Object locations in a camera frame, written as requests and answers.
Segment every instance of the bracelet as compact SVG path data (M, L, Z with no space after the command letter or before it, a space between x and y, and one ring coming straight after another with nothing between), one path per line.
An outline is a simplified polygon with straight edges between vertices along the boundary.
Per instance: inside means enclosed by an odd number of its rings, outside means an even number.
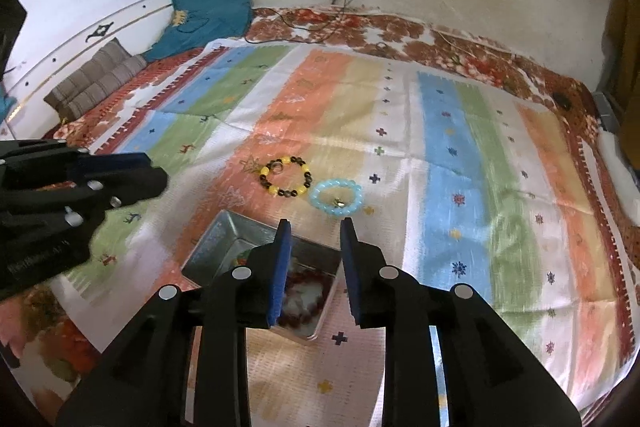
M297 163L305 173L305 183L303 185L300 185L293 190L283 190L268 181L267 176L275 166L280 166L282 168L283 165L288 165L290 163ZM306 162L302 158L297 158L296 156L283 156L282 159L278 158L277 160L271 160L267 165L260 169L260 185L266 188L271 196L284 196L285 198L295 198L298 195L301 196L311 186L312 181L311 172L309 172L309 167L306 166Z
M334 200L333 205L322 203L319 198L320 193L326 188L331 187L345 187L353 190L353 203L346 205L338 199ZM309 201L314 207L319 208L323 212L331 214L332 216L348 216L349 214L353 214L362 205L362 187L352 180L343 180L341 178L325 180L316 185L316 187L311 191L309 194Z

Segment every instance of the striped bedspread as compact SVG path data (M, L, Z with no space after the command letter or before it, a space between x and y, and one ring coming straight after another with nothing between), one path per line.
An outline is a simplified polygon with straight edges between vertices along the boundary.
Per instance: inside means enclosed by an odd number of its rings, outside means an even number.
M360 240L423 284L476 288L580 409L635 359L638 270L593 153L543 105L415 63L241 41L212 42L175 73L125 88L97 123L63 131L95 153L146 152L171 176L158 200L111 211L91 262L52 284L98 349L160 285L192 287L180 267L224 208L285 217L296 235L338 247L337 219L257 182L258 166L296 155L315 180L362 185ZM312 347L250 332L256 425L379 424L383 332L359 330L342 291L331 308Z

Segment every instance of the yellow cross motif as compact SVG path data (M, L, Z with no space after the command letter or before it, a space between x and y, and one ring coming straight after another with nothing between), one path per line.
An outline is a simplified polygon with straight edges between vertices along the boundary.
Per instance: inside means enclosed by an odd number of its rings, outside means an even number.
M322 394L330 393L334 390L334 387L331 385L331 382L328 380L324 380L318 384L318 391Z

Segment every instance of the gray cushion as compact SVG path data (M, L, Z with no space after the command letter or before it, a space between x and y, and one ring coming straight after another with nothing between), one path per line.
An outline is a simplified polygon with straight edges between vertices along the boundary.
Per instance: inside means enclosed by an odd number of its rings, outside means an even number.
M60 107L73 100L87 87L100 80L105 74L113 70L119 63L131 55L122 47L118 39L113 39L100 48L94 57L84 63L79 70L70 74L44 97L53 109L60 111Z
M146 60L141 55L126 58L123 63L118 64L73 100L60 106L60 119L67 122L77 120L145 68Z

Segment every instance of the green stripe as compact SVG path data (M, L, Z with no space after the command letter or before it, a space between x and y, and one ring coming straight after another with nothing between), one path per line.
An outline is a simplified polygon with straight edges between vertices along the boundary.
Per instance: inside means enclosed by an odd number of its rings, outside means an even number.
M457 89L487 179L491 227L487 250L491 257L494 308L508 312L505 318L510 318L512 328L519 334L518 330L529 330L532 321L537 322L535 314L527 312L538 307L542 291L538 245L492 112L477 87L458 83ZM519 312L529 318L516 317Z
M290 46L256 48L237 66L231 68L190 108L190 114L215 115L225 120L240 100L290 50Z
M199 116L178 115L176 121L165 131L156 145L145 152L154 165L162 167L171 179L172 176L193 163L200 149L219 124L220 121L215 118L209 118L206 122L202 122ZM181 154L180 149L183 145L193 145L193 148L190 148L185 154ZM91 241L92 261L67 274L68 279L80 293L84 293L89 285L102 283L109 278L115 265L113 263L107 266L103 265L102 256L104 254L112 255L118 260L126 256L127 238L139 229L142 219L135 219L131 223L126 223L125 220L130 216L130 213L144 216L149 206L155 204L156 201L140 201L126 208L107 212L104 223Z

